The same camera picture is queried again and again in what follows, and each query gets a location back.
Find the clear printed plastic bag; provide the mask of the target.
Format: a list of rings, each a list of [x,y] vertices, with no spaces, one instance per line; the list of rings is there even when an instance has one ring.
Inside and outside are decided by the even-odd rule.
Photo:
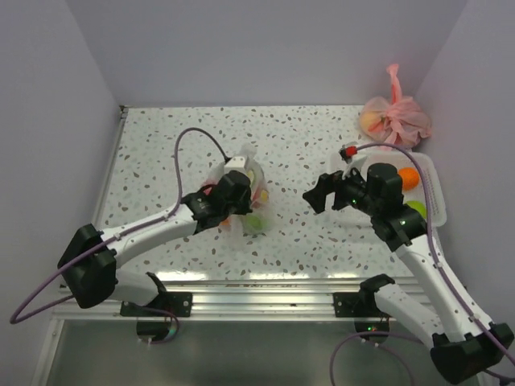
[[[230,226],[220,225],[219,228],[229,231],[233,236],[257,235],[265,233],[271,227],[270,216],[270,193],[266,183],[264,171],[260,163],[255,159],[257,148],[251,144],[244,144],[236,153],[236,156],[246,156],[248,163],[245,174],[250,181],[251,190],[251,212],[249,214],[261,216],[265,222],[265,227],[261,232],[250,233],[245,229],[244,216],[230,216]]]

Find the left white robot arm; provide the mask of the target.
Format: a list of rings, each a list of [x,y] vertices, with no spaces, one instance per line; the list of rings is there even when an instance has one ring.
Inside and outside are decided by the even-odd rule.
[[[248,176],[232,170],[217,184],[132,224],[104,230],[85,225],[66,248],[58,272],[82,309],[113,299],[159,315],[170,308],[165,285],[153,273],[127,273],[121,267],[161,244],[215,228],[230,215],[250,213],[251,193]]]

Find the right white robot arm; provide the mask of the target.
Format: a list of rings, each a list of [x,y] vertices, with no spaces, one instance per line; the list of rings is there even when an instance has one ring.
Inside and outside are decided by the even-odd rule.
[[[514,333],[495,323],[472,299],[436,247],[426,217],[408,206],[397,169],[375,163],[363,178],[357,168],[322,174],[303,193],[315,213],[352,207],[369,216],[375,234],[412,272],[432,307],[427,309],[385,275],[360,284],[358,305],[367,315],[397,319],[430,351],[440,375],[451,384],[484,372],[508,356]]]

